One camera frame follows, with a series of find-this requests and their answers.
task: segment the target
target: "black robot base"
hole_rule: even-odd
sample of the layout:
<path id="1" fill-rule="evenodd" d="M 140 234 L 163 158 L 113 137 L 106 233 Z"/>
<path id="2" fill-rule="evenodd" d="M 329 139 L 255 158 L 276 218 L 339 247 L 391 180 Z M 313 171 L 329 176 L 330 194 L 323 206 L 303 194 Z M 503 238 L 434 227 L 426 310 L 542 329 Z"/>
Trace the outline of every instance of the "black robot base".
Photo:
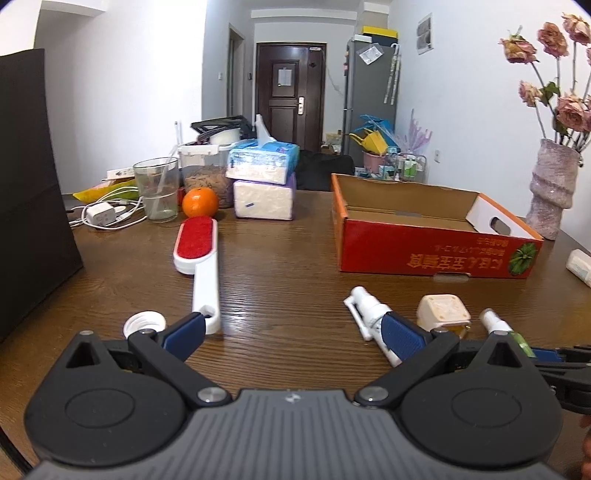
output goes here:
<path id="1" fill-rule="evenodd" d="M 42 462 L 29 480 L 560 479 L 544 461 L 561 407 L 591 413 L 591 349 L 536 349 L 425 332 L 391 312 L 403 363 L 361 388 L 242 390 L 233 400 L 184 361 L 194 313 L 161 333 L 80 332 L 25 412 Z"/>

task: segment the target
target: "paper towel pack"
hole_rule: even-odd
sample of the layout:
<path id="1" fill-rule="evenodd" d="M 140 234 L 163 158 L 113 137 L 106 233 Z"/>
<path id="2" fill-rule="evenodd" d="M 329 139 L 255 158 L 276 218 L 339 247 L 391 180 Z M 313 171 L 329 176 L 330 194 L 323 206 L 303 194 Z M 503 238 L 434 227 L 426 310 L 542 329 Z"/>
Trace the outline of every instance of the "paper towel pack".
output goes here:
<path id="1" fill-rule="evenodd" d="M 234 182 L 234 211 L 239 218 L 292 220 L 296 175 L 286 185 L 259 181 Z"/>
<path id="2" fill-rule="evenodd" d="M 256 116 L 256 131 L 256 141 L 232 149 L 226 176 L 235 180 L 285 185 L 296 169 L 300 147 L 271 137 L 260 115 Z"/>

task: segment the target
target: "white bottle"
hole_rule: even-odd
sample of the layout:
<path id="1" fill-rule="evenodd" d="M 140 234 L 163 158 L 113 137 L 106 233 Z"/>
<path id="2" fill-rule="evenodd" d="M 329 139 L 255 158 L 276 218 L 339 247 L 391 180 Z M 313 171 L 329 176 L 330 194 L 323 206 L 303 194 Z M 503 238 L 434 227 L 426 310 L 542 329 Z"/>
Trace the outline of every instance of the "white bottle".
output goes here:
<path id="1" fill-rule="evenodd" d="M 388 358 L 390 364 L 393 367 L 400 365 L 402 360 L 382 340 L 382 318 L 392 309 L 380 303 L 376 297 L 371 296 L 363 287 L 355 287 L 351 291 L 351 296 L 345 300 L 345 305 L 353 314 L 363 338 L 365 340 L 373 338 L 384 355 L 386 355 L 386 358 Z"/>
<path id="2" fill-rule="evenodd" d="M 488 333 L 492 332 L 507 332 L 509 335 L 513 337 L 513 339 L 517 342 L 517 344 L 521 347 L 521 349 L 525 352 L 525 354 L 531 358 L 535 358 L 535 353 L 531 349 L 530 345 L 527 343 L 525 338 L 523 338 L 522 334 L 516 332 L 511 328 L 511 326 L 504 320 L 502 320 L 494 310 L 486 309 L 480 314 L 480 321 L 488 331 Z"/>

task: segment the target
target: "vase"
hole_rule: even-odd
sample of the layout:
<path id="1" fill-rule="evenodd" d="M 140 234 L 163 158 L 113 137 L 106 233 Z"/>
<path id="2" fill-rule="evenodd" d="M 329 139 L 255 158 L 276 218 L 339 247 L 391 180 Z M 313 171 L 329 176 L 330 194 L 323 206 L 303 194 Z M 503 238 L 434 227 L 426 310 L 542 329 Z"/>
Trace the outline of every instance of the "vase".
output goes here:
<path id="1" fill-rule="evenodd" d="M 562 212 L 573 206 L 581 162 L 581 155 L 576 150 L 548 139 L 541 141 L 530 184 L 534 198 L 525 223 L 546 240 L 556 240 Z"/>

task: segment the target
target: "refrigerator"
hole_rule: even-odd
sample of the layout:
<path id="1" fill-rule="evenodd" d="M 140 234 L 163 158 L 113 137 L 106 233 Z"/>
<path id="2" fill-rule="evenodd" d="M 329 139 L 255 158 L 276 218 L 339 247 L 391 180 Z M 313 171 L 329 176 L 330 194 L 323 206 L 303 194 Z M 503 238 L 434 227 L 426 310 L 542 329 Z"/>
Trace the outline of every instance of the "refrigerator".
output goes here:
<path id="1" fill-rule="evenodd" d="M 381 47 L 384 54 L 367 65 L 358 51 L 367 47 L 367 42 L 351 40 L 347 45 L 345 63 L 345 111 L 343 116 L 342 153 L 350 155 L 356 167 L 363 167 L 363 149 L 349 136 L 365 121 L 360 115 L 373 115 L 389 120 L 394 126 L 396 117 L 397 73 L 400 65 L 399 47 Z M 365 133 L 358 132 L 360 137 Z"/>

